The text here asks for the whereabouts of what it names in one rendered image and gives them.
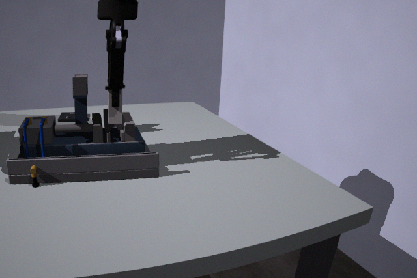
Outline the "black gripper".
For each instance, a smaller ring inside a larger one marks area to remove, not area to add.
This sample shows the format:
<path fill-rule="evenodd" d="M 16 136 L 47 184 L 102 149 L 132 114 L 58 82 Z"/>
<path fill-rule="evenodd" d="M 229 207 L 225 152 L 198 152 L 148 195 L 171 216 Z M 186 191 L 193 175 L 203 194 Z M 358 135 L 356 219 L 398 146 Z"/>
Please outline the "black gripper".
<path fill-rule="evenodd" d="M 111 29 L 106 30 L 109 84 L 105 86 L 105 90 L 108 90 L 109 124 L 122 124 L 122 88 L 125 88 L 124 54 L 128 38 L 128 30 L 124 30 L 124 21 L 135 20 L 137 8 L 137 0 L 99 0 L 98 2 L 97 17 L 99 20 L 110 20 Z"/>

